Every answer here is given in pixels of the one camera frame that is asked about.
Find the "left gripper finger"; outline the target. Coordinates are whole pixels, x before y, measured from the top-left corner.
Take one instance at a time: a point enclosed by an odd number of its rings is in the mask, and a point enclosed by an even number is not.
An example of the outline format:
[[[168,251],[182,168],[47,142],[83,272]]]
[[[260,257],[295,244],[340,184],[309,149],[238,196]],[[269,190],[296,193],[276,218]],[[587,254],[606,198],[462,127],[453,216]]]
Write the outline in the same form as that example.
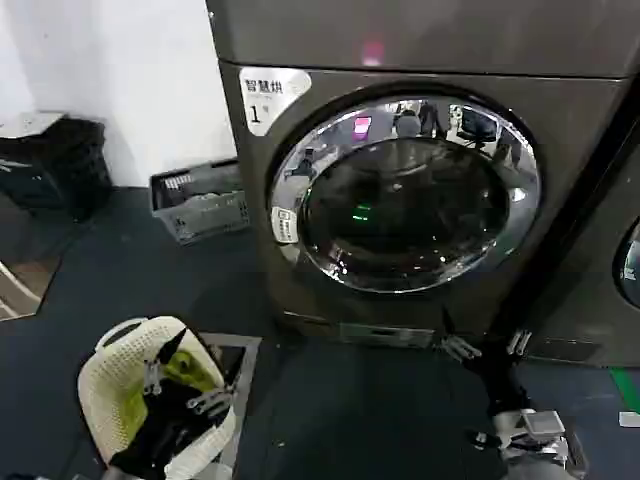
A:
[[[228,410],[238,391],[240,377],[236,376],[229,384],[214,386],[213,388],[202,390],[199,385],[193,385],[196,396],[191,397],[186,402],[186,407],[199,416],[217,416]]]
[[[152,360],[144,361],[142,388],[144,396],[183,396],[185,394],[188,355],[179,351],[185,334],[186,328],[183,328],[160,347]]]

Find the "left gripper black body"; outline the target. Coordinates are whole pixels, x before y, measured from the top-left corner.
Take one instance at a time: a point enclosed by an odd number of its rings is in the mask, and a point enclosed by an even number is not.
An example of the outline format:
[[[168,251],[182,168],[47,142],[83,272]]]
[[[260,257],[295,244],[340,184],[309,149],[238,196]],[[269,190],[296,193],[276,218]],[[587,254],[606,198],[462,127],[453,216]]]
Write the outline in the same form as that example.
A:
[[[198,414],[190,397],[162,392],[143,397],[147,416],[134,439],[108,465],[119,470],[164,470],[170,461],[216,422],[222,413]]]

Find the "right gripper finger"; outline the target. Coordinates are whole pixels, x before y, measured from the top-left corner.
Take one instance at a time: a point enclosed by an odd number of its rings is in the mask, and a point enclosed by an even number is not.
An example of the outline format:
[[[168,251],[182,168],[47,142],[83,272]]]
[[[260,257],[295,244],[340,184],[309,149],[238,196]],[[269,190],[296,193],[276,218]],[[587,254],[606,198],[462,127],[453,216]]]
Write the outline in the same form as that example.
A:
[[[505,320],[509,355],[525,356],[528,349],[544,336],[546,319],[540,304],[512,306],[506,310]]]
[[[453,320],[446,308],[442,309],[444,334],[441,336],[440,347],[454,359],[476,359],[482,352],[469,344],[455,332]]]

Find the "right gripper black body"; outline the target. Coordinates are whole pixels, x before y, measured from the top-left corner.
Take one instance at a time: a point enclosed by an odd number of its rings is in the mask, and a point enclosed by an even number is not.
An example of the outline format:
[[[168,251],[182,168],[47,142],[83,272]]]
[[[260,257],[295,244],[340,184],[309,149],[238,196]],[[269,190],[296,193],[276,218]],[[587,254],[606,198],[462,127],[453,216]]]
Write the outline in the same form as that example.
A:
[[[516,362],[510,356],[482,356],[479,359],[478,375],[489,399],[490,417],[532,406],[526,389],[519,383],[514,373],[515,364]]]

